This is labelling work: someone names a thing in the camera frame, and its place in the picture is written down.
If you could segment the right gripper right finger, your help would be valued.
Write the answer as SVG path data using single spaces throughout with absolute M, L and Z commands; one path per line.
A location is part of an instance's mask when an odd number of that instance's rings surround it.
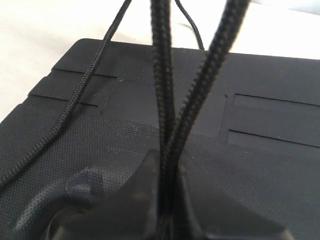
M 292 240 L 282 225 L 228 196 L 183 152 L 173 207 L 175 240 Z

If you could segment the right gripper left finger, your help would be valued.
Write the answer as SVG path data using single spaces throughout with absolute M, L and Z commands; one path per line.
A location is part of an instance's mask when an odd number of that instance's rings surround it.
M 159 216 L 160 154 L 150 150 L 127 182 L 101 204 L 64 222 L 54 240 L 154 240 Z

